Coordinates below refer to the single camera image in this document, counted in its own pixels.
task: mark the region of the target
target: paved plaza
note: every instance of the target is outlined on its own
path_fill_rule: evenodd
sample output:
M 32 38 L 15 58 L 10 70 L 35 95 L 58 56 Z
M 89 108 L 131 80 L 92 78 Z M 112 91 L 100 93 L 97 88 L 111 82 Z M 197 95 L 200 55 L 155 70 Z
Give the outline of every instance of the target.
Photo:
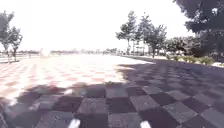
M 109 55 L 0 65 L 5 120 L 18 128 L 224 128 L 224 79 Z

